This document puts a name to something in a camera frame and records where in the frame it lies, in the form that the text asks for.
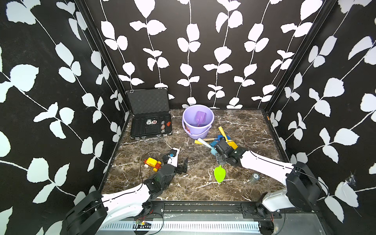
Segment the purple scoop pink handle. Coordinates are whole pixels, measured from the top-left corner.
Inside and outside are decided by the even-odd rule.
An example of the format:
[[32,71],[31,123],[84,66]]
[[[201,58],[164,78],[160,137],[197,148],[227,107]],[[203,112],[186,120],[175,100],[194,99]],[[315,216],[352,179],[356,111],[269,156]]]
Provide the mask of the purple scoop pink handle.
[[196,126],[200,127],[202,124],[205,123],[207,117],[207,113],[203,111],[198,111],[195,116]]

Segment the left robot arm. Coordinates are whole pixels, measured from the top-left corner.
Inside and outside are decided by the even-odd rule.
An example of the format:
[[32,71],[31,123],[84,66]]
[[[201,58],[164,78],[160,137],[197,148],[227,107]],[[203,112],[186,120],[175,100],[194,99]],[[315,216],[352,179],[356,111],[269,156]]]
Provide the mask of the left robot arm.
[[188,171],[189,158],[178,165],[177,156],[168,157],[166,164],[136,187],[112,194],[89,193],[66,214],[67,234],[94,235],[112,222],[152,213],[152,200],[168,189],[176,174]]

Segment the green trowel yellow handle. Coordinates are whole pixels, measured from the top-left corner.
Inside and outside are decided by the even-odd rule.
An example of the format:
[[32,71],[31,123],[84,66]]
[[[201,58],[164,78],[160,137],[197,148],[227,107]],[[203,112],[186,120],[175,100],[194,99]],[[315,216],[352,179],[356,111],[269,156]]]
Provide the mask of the green trowel yellow handle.
[[217,160],[217,166],[213,170],[214,178],[216,182],[219,184],[221,184],[226,177],[226,170],[224,168],[226,164],[226,162],[221,162]]

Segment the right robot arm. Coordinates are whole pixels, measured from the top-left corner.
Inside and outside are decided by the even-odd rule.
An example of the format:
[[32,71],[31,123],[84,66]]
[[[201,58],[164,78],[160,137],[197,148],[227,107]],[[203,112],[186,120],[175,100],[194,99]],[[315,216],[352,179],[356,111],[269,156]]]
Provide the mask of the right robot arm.
[[250,213],[257,213],[266,217],[282,209],[296,208],[310,212],[316,207],[316,202],[322,192],[319,180],[313,175],[309,167],[302,162],[294,164],[277,161],[259,155],[250,149],[236,147],[233,142],[220,140],[210,146],[219,167],[214,170],[216,180],[220,183],[224,179],[224,165],[253,170],[268,176],[283,185],[283,188],[271,193],[264,193]]

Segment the light blue plastic trowel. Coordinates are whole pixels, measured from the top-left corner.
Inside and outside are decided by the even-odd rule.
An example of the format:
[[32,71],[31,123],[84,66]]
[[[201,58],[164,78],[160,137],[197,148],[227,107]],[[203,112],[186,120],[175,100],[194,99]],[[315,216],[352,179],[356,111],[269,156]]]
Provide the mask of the light blue plastic trowel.
[[213,147],[213,146],[211,146],[210,144],[208,144],[205,140],[203,140],[203,139],[201,139],[201,138],[198,138],[197,139],[197,142],[199,142],[199,143],[201,143],[202,145],[204,145],[204,146],[206,146],[207,148],[209,148],[210,150],[211,150],[211,154],[212,155],[216,155],[217,154],[217,151],[216,151],[216,149]]

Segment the yellow plastic square shovel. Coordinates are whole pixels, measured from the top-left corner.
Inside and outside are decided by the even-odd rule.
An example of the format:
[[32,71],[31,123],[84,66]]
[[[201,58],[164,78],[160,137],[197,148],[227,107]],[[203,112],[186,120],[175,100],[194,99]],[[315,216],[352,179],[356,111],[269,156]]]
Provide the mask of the yellow plastic square shovel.
[[227,135],[225,134],[223,128],[220,126],[218,129],[219,129],[221,135],[225,138],[226,143],[227,143],[230,147],[232,147],[234,150],[237,149],[237,148],[238,148],[238,145],[237,145],[233,140],[228,139],[228,137],[227,137]]

